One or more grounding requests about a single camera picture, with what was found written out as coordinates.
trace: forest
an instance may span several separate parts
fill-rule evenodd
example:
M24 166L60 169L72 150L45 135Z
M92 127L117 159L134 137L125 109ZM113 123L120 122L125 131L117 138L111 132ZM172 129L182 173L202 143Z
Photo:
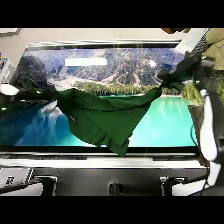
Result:
M111 84L106 86L94 82L76 82L73 86L98 96L144 94L152 88L157 87L156 85L138 87L133 85L119 84ZM181 93L174 88L163 88L162 92L163 95L181 95L184 99L191 101L195 105L202 105L204 103L203 98L201 97L198 90L194 87L193 83L186 84ZM224 80L218 80L218 94L222 102L224 102Z

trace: large screen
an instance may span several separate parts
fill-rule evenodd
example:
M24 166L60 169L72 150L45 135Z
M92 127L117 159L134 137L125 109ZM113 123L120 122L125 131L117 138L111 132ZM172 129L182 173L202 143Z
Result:
M13 83L23 88L54 85L59 91L78 88L99 97L128 97L158 86L161 80L157 75L162 70L172 75L183 59L184 55L174 48L27 50ZM185 96L177 91L164 91L135 128L129 147L193 146L188 105L196 102ZM18 141L13 138L14 145L92 146L70 133L67 118L58 108L31 107L26 115L14 119L20 120L22 130ZM26 128L22 127L26 123L22 119L29 120Z

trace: turquoise water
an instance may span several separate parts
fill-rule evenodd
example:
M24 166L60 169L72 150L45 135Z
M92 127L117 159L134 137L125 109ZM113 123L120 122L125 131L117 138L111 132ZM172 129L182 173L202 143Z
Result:
M160 97L153 101L130 137L129 147L193 146L189 104L181 97ZM60 145L92 146L73 135L64 139Z
M193 146L189 103L181 97L160 97L153 101L130 137L129 147ZM67 117L58 108L50 113L38 112L16 145L93 146L70 133Z

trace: green fabric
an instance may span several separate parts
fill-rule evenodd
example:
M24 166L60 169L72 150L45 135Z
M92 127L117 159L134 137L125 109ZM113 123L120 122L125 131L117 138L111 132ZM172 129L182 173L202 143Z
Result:
M153 88L143 96L98 97L77 89L58 93L27 94L17 99L57 99L58 107L67 116L70 131L80 140L96 146L106 145L124 156L133 130L148 111L162 88Z

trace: black cable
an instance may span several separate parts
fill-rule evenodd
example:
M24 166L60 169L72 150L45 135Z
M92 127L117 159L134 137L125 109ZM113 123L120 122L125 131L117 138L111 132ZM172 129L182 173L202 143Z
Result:
M194 140L194 138L193 138L193 127L194 127L194 124L192 124L192 126L191 126L191 140L192 140L192 142L195 144L195 146L198 147L197 143L195 142L195 140ZM204 158L203 155L202 155L202 157L203 157L203 160L204 160L204 164L205 164L205 168L206 168L206 176L207 176L207 177L206 177L204 186L203 186L203 188L201 189L200 196L202 196L202 194L203 194L203 192L204 192L204 190L205 190L205 186L206 186L206 184L208 184L208 177L209 177L209 174L210 174L210 171L209 171L209 169L208 169L208 167L207 167L207 165L206 165L206 160L205 160L205 158Z

